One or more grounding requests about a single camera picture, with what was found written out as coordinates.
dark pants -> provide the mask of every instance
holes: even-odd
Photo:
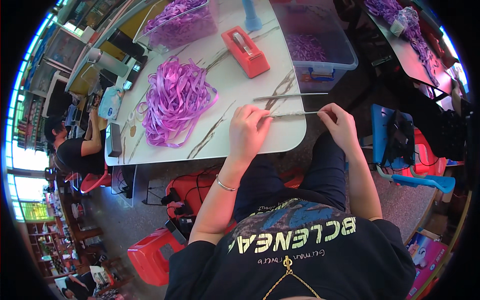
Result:
[[[272,198],[285,192],[272,163],[255,157],[240,181],[233,216],[240,222],[259,206],[271,205]],[[299,189],[314,191],[345,211],[345,153],[329,132],[319,136],[312,151],[312,163]]]

floor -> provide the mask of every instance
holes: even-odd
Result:
[[[345,108],[368,85],[368,77],[365,74],[366,72],[360,63],[357,69],[344,75],[329,95],[305,97],[305,111],[318,110],[330,102],[335,102]],[[359,136],[372,133],[370,119],[370,105],[372,103],[395,108],[393,95],[386,89],[376,90],[365,103],[352,112]],[[306,169],[310,163],[313,144],[326,128],[317,116],[308,115],[306,117],[307,133],[300,145],[282,155],[268,155],[279,172],[286,171],[293,166]],[[370,150],[366,150],[365,155],[367,160],[372,157]],[[222,161],[222,159],[206,159],[155,164],[152,168],[150,180],[150,187],[153,187],[151,192],[162,197],[165,195],[166,185],[171,179],[222,163]],[[372,172],[372,175],[380,196],[384,218],[400,228],[402,239],[406,241],[427,209],[434,196],[435,189],[424,186],[417,188],[396,186],[381,179],[376,172]],[[149,195],[149,202],[155,202],[156,200],[158,199],[153,194]],[[86,208],[86,223],[101,227],[105,233],[102,238],[108,256],[121,256],[133,274],[137,274],[127,257],[127,249],[164,225],[167,221],[165,207],[149,206],[140,202],[133,203],[133,206],[130,206],[119,196],[112,195],[110,188],[94,190],[92,198],[86,199],[83,203]],[[126,296],[126,299],[163,299],[166,289],[167,286],[148,285],[136,276],[134,281],[122,290],[122,293]]]

man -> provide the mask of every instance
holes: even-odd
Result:
[[[268,114],[252,105],[235,111],[230,154],[189,245],[170,257],[165,299],[405,299],[415,268],[400,230],[383,220],[353,117],[335,103],[320,109],[329,132],[302,184],[289,189],[257,156]],[[232,215],[237,226],[224,236]]]
[[[61,291],[68,299],[72,299],[73,297],[77,298],[77,300],[95,299],[92,295],[96,288],[96,282],[93,280],[92,273],[90,272],[77,277],[68,275],[68,278],[65,280],[65,285],[67,288],[63,288]]]
[[[50,117],[45,122],[44,134],[57,151],[59,160],[74,172],[101,175],[105,172],[105,131],[98,129],[98,114],[92,109],[84,137],[66,139],[67,130],[62,117]]]

black t-shirt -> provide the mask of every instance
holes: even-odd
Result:
[[[78,300],[87,300],[88,297],[93,295],[96,288],[96,282],[93,280],[92,273],[88,272],[81,276],[77,276],[77,279],[84,283],[87,288],[84,288],[80,284],[73,282],[70,278],[65,280],[67,289],[71,290],[75,294],[75,298]]]
[[[165,299],[262,299],[291,270],[327,300],[404,299],[415,268],[398,227],[334,207],[287,200],[242,220],[218,245],[196,241],[170,258]],[[292,275],[267,300],[314,297]]]
[[[82,156],[82,143],[84,138],[68,139],[57,149],[57,157],[60,161],[83,176],[92,173],[101,175],[105,172],[104,151]]]

clear plastic storage box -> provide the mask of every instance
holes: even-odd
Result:
[[[134,43],[162,54],[218,32],[217,0],[207,0],[167,21],[154,24],[155,18],[168,4],[161,0],[152,6],[133,38]]]
[[[301,92],[330,91],[349,70],[358,66],[357,55],[345,32],[331,12],[314,5],[272,4],[285,36],[315,36],[326,61],[294,60]]]

